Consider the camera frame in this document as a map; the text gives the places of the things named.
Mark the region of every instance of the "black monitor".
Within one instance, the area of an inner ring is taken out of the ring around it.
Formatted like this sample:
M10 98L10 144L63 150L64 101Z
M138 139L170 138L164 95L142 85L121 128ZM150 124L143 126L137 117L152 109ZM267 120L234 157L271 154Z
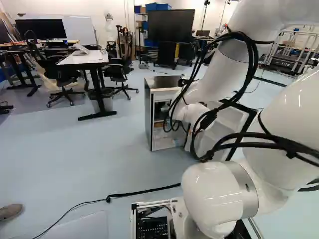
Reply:
M5 27L5 24L2 19L0 19L0 43L8 43L11 42L11 39L8 35L8 31Z
M41 40L66 38L61 19L19 19L15 23L22 39L28 30L34 31L37 39Z
M194 9L148 12L148 38L154 41L190 42Z
M196 32L196 36L209 36L210 31L209 30L198 30Z

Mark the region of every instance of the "whiteboard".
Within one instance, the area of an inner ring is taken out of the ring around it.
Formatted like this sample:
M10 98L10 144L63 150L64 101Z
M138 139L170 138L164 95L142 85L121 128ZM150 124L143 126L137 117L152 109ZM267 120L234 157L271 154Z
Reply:
M97 44L90 16L26 14L17 19L62 19L67 39L80 40L80 44Z
M92 19L89 16L64 16L62 19L68 39L80 44L97 44Z

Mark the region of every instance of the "blue storage bin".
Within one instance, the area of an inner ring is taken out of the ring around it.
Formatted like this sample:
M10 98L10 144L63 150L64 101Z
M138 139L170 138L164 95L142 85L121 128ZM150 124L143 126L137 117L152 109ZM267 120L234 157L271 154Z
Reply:
M149 28L149 23L147 21L143 21L142 26L144 30L147 30Z
M157 10L157 2L146 4L145 7L146 7L146 12Z
M171 10L171 6L167 3L157 4L156 10Z
M159 43L157 41L152 41L152 40L149 40L149 39L144 39L144 45L145 46L158 46Z
M134 6L134 13L141 13L142 6Z

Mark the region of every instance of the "shoe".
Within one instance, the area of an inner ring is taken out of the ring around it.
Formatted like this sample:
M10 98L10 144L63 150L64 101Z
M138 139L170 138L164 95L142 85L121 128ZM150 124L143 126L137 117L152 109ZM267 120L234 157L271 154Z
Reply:
M0 222L17 216L22 211L22 204L11 204L0 208Z

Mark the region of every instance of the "power cord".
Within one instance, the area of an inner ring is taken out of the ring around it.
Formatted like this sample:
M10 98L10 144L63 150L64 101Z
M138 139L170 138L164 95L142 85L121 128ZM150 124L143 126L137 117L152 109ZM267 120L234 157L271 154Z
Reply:
M154 188L154 189L148 189L148 190L143 190L143 191L138 191L138 192L132 192L132 193L119 193L119 194L110 194L109 196L106 197L106 199L99 199L99 200L95 200L95 201L88 201L88 202L83 202L83 203L79 203L77 205L75 205L74 207L70 208L66 213L64 213L59 220L57 220L54 224L52 224L50 227L48 227L48 229L46 229L44 232L42 232L41 234L33 237L32 239L37 239L41 236L43 236L44 234L46 234L52 227L54 227L55 225L57 225L69 212L71 212L73 209L80 207L80 206L84 206L84 205L88 205L91 203L97 203L97 202L107 202L110 203L111 202L111 198L118 198L118 197L129 197L129 196L133 196L133 195L138 195L138 194L143 194L143 193L150 193L150 192L155 192L155 191L161 191L161 190L165 190L165 189L170 189L170 188L176 188L179 187L180 183L176 183L173 185L169 185L169 186L165 186L165 187L161 187L161 188Z

